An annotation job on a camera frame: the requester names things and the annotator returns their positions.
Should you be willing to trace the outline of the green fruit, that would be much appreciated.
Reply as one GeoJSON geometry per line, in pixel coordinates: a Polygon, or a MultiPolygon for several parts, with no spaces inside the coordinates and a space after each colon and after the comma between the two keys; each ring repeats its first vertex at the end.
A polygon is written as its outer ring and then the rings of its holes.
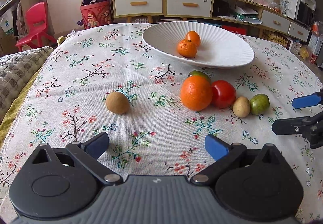
{"type": "Polygon", "coordinates": [[[211,84],[211,79],[210,77],[203,73],[202,71],[198,71],[198,70],[193,70],[191,71],[187,77],[191,77],[191,76],[199,76],[199,77],[203,77],[205,80],[207,80],[210,84],[211,84]]]}
{"type": "Polygon", "coordinates": [[[250,99],[250,111],[253,115],[264,114],[270,107],[270,101],[266,94],[257,94],[250,99]]]}

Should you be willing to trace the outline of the brown longan fruit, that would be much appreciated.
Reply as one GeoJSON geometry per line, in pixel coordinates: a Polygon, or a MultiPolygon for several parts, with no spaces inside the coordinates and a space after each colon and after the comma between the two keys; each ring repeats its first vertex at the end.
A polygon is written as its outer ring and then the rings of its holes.
{"type": "Polygon", "coordinates": [[[120,93],[112,91],[106,98],[106,107],[110,112],[114,114],[124,114],[129,111],[130,104],[127,97],[120,93]]]}
{"type": "Polygon", "coordinates": [[[240,96],[233,104],[232,110],[235,116],[245,118],[250,113],[250,102],[246,97],[240,96]]]}

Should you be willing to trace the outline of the red tomato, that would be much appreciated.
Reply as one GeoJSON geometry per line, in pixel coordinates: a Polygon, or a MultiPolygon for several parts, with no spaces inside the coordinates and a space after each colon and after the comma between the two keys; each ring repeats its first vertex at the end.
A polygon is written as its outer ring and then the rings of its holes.
{"type": "Polygon", "coordinates": [[[218,109],[224,109],[232,105],[236,99],[236,90],[229,82],[217,80],[211,84],[212,105],[218,109]]]}

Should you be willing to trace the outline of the large orange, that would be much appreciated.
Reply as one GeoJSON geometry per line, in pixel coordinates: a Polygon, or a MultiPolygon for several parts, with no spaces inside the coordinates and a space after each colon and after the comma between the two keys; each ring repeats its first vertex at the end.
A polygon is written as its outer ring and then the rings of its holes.
{"type": "Polygon", "coordinates": [[[204,77],[190,76],[182,84],[180,99],[188,109],[201,111],[212,101],[211,84],[204,77]]]}

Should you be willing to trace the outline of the floral tablecloth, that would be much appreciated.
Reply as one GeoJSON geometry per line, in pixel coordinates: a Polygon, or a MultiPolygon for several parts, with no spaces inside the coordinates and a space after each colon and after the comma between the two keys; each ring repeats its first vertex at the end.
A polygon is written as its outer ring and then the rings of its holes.
{"type": "Polygon", "coordinates": [[[237,69],[204,69],[213,80],[231,83],[238,96],[263,93],[270,108],[263,115],[235,116],[231,109],[194,112],[179,94],[192,66],[171,60],[142,40],[145,24],[114,24],[73,34],[47,59],[29,90],[1,150],[1,218],[16,214],[9,199],[12,181],[37,145],[63,148],[105,132],[110,139],[100,162],[123,178],[129,174],[191,177],[213,160],[204,138],[261,148],[277,146],[299,178],[304,199],[296,217],[322,218],[322,149],[312,150],[299,135],[277,136],[280,118],[312,116],[322,107],[296,110],[292,99],[322,88],[320,80],[280,45],[244,36],[254,61],[237,69]],[[130,109],[114,114],[106,107],[112,92],[124,94],[130,109]]]}

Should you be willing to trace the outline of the yellow cloth under tablecloth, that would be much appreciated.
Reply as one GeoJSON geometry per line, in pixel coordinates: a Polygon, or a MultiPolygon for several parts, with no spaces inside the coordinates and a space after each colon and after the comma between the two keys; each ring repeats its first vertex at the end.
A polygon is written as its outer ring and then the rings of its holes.
{"type": "Polygon", "coordinates": [[[12,102],[9,110],[5,114],[2,122],[1,122],[1,131],[0,131],[0,147],[3,146],[4,141],[8,135],[8,132],[16,119],[16,116],[19,113],[19,110],[25,101],[25,98],[31,89],[33,83],[35,82],[37,76],[39,75],[39,72],[41,71],[41,68],[35,72],[35,74],[31,77],[31,79],[28,81],[28,83],[22,88],[19,95],[14,99],[12,102]]]}

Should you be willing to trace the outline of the white microwave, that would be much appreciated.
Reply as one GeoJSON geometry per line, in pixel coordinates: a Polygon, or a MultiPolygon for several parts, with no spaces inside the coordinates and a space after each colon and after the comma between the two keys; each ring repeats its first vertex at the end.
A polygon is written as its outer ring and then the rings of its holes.
{"type": "Polygon", "coordinates": [[[301,0],[280,0],[280,8],[284,16],[306,27],[313,24],[314,11],[301,0]]]}

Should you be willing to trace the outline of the red storage box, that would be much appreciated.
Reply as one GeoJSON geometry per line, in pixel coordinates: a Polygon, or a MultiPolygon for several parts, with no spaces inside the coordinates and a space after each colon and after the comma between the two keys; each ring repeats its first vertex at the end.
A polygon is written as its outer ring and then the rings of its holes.
{"type": "Polygon", "coordinates": [[[247,34],[247,29],[244,27],[236,27],[236,26],[228,26],[228,25],[222,25],[222,29],[225,29],[227,31],[230,31],[235,34],[241,34],[241,35],[246,35],[247,34]]]}

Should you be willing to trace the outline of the grey knitted blanket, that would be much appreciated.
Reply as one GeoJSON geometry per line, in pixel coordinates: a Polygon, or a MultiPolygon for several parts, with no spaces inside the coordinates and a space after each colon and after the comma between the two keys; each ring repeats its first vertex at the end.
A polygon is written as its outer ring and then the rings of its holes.
{"type": "Polygon", "coordinates": [[[50,46],[44,46],[1,57],[1,120],[21,90],[43,66],[53,50],[50,46]]]}

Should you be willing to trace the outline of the mandarin with stem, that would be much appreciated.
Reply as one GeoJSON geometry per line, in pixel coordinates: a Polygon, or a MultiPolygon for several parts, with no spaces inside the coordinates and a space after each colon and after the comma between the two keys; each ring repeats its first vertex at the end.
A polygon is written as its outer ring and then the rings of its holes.
{"type": "Polygon", "coordinates": [[[188,39],[181,40],[177,45],[178,53],[186,58],[194,58],[197,50],[197,45],[188,39]]]}

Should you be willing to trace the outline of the smooth small orange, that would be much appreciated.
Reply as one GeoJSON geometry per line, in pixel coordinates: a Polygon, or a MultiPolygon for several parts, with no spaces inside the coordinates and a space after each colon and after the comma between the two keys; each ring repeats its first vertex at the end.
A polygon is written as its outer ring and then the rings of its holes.
{"type": "Polygon", "coordinates": [[[199,34],[193,30],[190,30],[186,36],[185,39],[190,40],[191,42],[193,42],[194,44],[197,45],[197,47],[200,46],[201,44],[201,38],[199,36],[199,34]]]}

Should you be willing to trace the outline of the red decorated bucket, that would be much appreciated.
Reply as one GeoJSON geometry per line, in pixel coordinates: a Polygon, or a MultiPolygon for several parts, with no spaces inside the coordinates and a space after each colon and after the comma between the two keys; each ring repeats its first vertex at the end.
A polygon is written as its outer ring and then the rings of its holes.
{"type": "Polygon", "coordinates": [[[110,1],[93,2],[80,6],[82,19],[77,22],[85,29],[100,27],[113,23],[110,1]]]}

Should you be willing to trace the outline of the red plastic chair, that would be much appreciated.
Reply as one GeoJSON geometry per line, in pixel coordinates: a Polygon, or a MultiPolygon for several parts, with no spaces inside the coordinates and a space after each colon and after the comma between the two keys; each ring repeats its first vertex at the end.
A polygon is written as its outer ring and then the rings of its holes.
{"type": "Polygon", "coordinates": [[[27,45],[32,49],[43,47],[42,38],[46,38],[56,44],[56,39],[47,33],[48,30],[48,11],[46,2],[39,2],[31,6],[25,14],[28,35],[19,39],[16,47],[22,52],[22,47],[27,45]]]}

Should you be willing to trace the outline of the wooden cabinet with drawers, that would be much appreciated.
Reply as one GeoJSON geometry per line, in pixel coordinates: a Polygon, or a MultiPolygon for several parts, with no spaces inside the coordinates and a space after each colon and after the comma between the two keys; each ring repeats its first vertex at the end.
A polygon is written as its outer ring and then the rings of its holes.
{"type": "Polygon", "coordinates": [[[133,17],[145,16],[149,23],[153,16],[179,17],[187,19],[214,20],[223,23],[252,26],[259,30],[261,36],[264,31],[276,32],[306,42],[310,37],[309,28],[301,25],[283,14],[277,12],[266,2],[258,0],[112,0],[113,16],[126,18],[131,22],[133,17]],[[244,5],[253,9],[257,14],[259,23],[244,22],[236,16],[216,15],[216,6],[228,4],[227,8],[237,8],[244,5]]]}

